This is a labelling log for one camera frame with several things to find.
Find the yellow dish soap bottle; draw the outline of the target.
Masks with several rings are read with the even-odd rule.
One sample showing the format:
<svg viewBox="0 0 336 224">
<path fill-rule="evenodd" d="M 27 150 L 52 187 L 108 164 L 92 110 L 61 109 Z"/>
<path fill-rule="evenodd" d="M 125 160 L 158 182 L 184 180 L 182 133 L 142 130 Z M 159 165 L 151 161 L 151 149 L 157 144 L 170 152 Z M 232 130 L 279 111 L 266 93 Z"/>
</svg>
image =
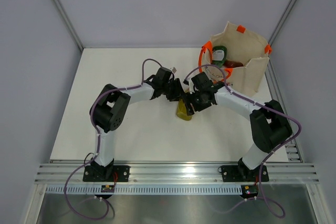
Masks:
<svg viewBox="0 0 336 224">
<path fill-rule="evenodd" d="M 176 116 L 184 121 L 190 121 L 193 118 L 192 115 L 187 114 L 186 106 L 182 99 L 178 101 Z"/>
</svg>

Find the red dish soap bottle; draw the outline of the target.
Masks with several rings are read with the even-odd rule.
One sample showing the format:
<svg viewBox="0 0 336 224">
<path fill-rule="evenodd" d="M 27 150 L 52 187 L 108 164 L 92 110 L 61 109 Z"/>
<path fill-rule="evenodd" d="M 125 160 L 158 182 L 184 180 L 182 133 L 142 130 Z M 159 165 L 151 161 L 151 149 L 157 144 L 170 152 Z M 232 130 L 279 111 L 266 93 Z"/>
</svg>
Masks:
<svg viewBox="0 0 336 224">
<path fill-rule="evenodd" d="M 225 68 L 237 68 L 237 67 L 243 67 L 244 65 L 239 61 L 226 60 L 224 62 L 224 66 Z"/>
</svg>

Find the green dish soap bottle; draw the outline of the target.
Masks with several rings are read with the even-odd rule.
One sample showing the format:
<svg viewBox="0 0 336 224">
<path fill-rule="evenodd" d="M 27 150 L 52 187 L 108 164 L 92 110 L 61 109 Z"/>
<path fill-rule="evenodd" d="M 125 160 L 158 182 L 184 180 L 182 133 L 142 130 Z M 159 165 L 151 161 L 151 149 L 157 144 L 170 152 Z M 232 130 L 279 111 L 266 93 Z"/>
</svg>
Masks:
<svg viewBox="0 0 336 224">
<path fill-rule="evenodd" d="M 215 46 L 212 50 L 211 64 L 222 67 L 227 58 L 227 48 L 225 46 Z"/>
</svg>

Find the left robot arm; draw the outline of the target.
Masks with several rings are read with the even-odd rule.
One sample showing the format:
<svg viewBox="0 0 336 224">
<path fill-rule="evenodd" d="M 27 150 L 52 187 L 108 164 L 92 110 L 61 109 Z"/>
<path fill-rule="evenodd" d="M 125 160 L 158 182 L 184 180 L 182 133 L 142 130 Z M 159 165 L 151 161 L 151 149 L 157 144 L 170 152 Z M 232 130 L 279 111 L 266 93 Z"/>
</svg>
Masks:
<svg viewBox="0 0 336 224">
<path fill-rule="evenodd" d="M 117 88 L 106 84 L 90 109 L 91 124 L 97 133 L 97 149 L 89 167 L 95 176 L 103 182 L 112 177 L 115 131 L 121 126 L 128 106 L 162 95 L 169 101 L 178 101 L 183 93 L 181 81 L 164 67 L 134 86 Z"/>
</svg>

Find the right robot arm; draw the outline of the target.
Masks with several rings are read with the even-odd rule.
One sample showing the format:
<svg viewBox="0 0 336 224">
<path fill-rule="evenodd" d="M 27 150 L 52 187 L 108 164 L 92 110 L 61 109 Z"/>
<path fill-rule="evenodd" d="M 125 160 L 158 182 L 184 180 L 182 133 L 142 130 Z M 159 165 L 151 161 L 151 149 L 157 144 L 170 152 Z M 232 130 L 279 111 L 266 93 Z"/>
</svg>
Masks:
<svg viewBox="0 0 336 224">
<path fill-rule="evenodd" d="M 189 92 L 184 98 L 189 114 L 219 105 L 231 109 L 250 122 L 253 144 L 240 158 L 237 168 L 238 176 L 243 180 L 252 179 L 266 156 L 292 134 L 289 121 L 276 100 L 258 103 L 222 81 L 213 83 L 203 72 L 183 83 L 189 86 Z"/>
</svg>

